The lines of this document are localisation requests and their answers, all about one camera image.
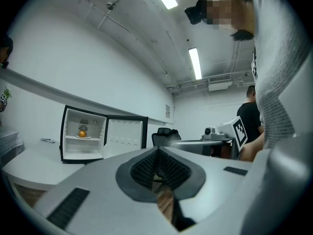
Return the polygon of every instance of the wooden floor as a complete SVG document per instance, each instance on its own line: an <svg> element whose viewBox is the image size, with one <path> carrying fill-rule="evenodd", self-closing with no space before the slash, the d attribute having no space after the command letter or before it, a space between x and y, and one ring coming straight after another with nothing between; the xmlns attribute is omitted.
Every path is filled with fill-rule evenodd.
<svg viewBox="0 0 313 235"><path fill-rule="evenodd" d="M171 222L173 215L173 192L167 185L153 183L152 191L157 194L157 206L163 215Z"/></svg>
<svg viewBox="0 0 313 235"><path fill-rule="evenodd" d="M31 189L17 184L14 185L20 196L25 200L27 204L30 205L30 207L34 207L38 199L45 193L44 190Z"/></svg>

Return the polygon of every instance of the mini fridge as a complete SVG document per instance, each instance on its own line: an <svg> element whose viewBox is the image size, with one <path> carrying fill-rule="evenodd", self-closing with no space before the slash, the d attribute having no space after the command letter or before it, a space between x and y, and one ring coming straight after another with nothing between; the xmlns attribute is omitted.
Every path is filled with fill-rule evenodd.
<svg viewBox="0 0 313 235"><path fill-rule="evenodd" d="M110 116L65 106L61 160L85 164L146 148L147 117Z"/></svg>

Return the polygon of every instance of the white countertop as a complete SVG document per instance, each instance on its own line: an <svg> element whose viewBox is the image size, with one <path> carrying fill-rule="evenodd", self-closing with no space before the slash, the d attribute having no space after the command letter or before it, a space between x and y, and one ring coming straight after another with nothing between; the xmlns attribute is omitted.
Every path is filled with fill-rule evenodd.
<svg viewBox="0 0 313 235"><path fill-rule="evenodd" d="M64 164L61 161L60 143L39 141L34 147L26 149L2 169L9 180L15 184L50 190L65 178L84 167L82 164Z"/></svg>

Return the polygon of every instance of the black shirt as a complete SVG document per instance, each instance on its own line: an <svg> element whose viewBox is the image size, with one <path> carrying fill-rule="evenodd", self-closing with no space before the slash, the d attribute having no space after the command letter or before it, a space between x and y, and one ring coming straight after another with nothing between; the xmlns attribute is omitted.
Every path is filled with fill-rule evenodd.
<svg viewBox="0 0 313 235"><path fill-rule="evenodd" d="M261 126L260 112L256 103L244 103L237 111L237 116L241 117L250 143L260 136L258 127Z"/></svg>

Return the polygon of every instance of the air vent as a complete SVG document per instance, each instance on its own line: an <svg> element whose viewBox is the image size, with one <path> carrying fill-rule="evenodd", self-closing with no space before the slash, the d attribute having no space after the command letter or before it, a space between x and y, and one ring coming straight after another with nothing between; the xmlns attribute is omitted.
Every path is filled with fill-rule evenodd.
<svg viewBox="0 0 313 235"><path fill-rule="evenodd" d="M230 81L230 80L231 80L230 75L217 76L217 77L210 77L209 83L226 82L226 81Z"/></svg>
<svg viewBox="0 0 313 235"><path fill-rule="evenodd" d="M88 124L88 120L86 120L86 119L81 119L81 120L80 120L80 123Z"/></svg>

